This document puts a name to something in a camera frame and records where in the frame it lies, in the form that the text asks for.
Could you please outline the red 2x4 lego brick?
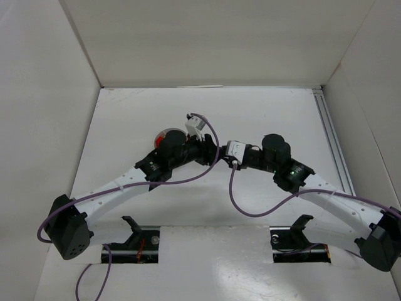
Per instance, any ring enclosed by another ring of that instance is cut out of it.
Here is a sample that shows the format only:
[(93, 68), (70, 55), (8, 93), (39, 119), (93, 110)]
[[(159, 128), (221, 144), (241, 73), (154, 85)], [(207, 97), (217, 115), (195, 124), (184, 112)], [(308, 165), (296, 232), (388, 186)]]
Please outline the red 2x4 lego brick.
[(155, 145), (156, 147), (159, 147), (160, 143), (162, 142), (162, 140), (164, 139), (164, 137), (160, 136), (156, 139), (155, 141)]

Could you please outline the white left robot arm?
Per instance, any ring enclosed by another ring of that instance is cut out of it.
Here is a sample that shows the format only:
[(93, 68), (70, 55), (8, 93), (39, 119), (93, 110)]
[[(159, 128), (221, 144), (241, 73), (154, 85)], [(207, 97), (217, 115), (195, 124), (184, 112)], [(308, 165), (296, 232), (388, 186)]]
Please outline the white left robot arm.
[(141, 228), (130, 216), (122, 216), (123, 224), (102, 225), (101, 217), (136, 196), (159, 186), (186, 184), (198, 177), (172, 181), (174, 169), (196, 162), (212, 169), (219, 160), (217, 134), (184, 133), (178, 129), (161, 132), (155, 148), (126, 173), (108, 184), (77, 198), (66, 194), (52, 204), (41, 231), (48, 236), (62, 259), (72, 260), (91, 245), (127, 244), (137, 241)]

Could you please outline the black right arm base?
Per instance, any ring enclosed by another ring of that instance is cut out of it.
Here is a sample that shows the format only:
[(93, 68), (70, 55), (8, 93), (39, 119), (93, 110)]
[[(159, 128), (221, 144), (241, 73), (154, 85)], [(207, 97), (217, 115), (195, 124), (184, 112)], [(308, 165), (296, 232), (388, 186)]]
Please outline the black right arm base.
[(270, 227), (274, 263), (331, 263), (327, 245), (311, 243), (303, 234), (312, 219), (303, 214), (291, 226)]

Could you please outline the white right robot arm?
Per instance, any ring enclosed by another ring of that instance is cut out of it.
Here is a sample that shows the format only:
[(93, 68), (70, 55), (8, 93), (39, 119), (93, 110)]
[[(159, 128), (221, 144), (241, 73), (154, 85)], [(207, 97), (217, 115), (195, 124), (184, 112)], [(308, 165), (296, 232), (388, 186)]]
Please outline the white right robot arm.
[(358, 253), (369, 265), (389, 272), (400, 257), (400, 211), (332, 186), (312, 168), (291, 157), (291, 147), (278, 134), (265, 135), (261, 147), (230, 140), (223, 147), (233, 171), (248, 167), (273, 173), (274, 183), (290, 195), (261, 213), (267, 216), (288, 201), (301, 198), (324, 209), (341, 223), (304, 214), (291, 231), (308, 243), (322, 243)]

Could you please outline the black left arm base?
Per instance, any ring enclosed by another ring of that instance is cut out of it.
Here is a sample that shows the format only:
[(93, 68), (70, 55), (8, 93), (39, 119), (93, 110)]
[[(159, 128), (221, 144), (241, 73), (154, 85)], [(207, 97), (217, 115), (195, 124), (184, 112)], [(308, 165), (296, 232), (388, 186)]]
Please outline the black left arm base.
[(139, 226), (131, 216), (123, 216), (123, 225), (129, 225), (130, 236), (122, 243), (108, 244), (112, 263), (153, 264), (159, 262), (159, 226)]

